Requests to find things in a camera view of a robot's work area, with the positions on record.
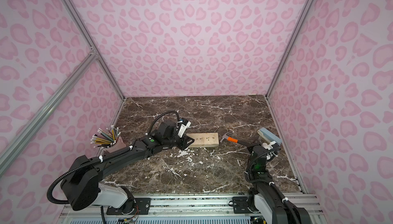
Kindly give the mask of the light wooden block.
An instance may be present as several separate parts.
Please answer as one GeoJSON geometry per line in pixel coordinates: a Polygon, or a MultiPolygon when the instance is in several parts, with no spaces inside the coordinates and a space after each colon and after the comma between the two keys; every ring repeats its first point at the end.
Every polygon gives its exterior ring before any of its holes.
{"type": "Polygon", "coordinates": [[[188,146],[189,148],[209,148],[219,146],[218,133],[190,133],[187,135],[194,139],[194,142],[188,146]]]}

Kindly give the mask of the orange black claw hammer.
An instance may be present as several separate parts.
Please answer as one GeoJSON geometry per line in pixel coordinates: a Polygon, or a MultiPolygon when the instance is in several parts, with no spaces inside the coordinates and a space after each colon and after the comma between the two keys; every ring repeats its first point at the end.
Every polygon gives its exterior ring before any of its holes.
{"type": "Polygon", "coordinates": [[[227,132],[227,133],[223,134],[221,136],[220,143],[222,143],[224,140],[226,140],[226,141],[237,143],[239,145],[246,146],[246,147],[254,146],[254,144],[252,144],[252,143],[241,141],[241,140],[233,138],[232,134],[233,134],[233,132],[227,132]]]}

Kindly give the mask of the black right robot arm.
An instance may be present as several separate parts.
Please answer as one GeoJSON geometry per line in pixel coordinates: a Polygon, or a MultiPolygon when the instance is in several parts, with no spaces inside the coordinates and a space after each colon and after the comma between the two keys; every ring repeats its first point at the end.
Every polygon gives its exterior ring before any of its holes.
{"type": "Polygon", "coordinates": [[[249,190],[248,208],[258,212],[267,224],[310,224],[305,208],[294,205],[277,187],[267,169],[267,163],[279,153],[277,144],[247,147],[250,158],[245,169],[245,179],[253,187],[249,190]]]}

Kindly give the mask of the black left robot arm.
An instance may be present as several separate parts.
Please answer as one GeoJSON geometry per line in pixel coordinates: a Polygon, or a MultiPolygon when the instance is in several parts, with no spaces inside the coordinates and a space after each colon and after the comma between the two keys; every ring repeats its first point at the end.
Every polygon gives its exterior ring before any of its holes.
{"type": "Polygon", "coordinates": [[[176,121],[164,120],[158,129],[153,129],[152,124],[148,132],[130,146],[93,158],[78,157],[71,168],[49,186],[47,200],[58,205],[70,204],[74,211],[89,206],[107,206],[122,214],[136,212],[135,197],[125,186],[112,187],[103,184],[102,180],[164,150],[174,147],[184,150],[190,146],[194,139],[185,132],[191,122],[181,118],[177,111],[172,113],[176,121]]]}

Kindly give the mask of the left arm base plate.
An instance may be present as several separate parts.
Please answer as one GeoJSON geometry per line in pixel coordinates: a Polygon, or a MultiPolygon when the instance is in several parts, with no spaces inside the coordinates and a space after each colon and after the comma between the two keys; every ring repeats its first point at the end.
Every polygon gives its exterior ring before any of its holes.
{"type": "Polygon", "coordinates": [[[148,215],[151,198],[131,198],[121,207],[108,207],[106,215],[148,215]]]}

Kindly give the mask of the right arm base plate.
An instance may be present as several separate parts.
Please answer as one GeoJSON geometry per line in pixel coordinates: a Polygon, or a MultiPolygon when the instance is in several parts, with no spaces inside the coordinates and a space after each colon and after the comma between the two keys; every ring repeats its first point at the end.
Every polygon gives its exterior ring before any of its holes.
{"type": "Polygon", "coordinates": [[[248,197],[246,196],[235,196],[228,205],[233,208],[234,214],[259,213],[258,210],[252,209],[249,206],[248,197]]]}

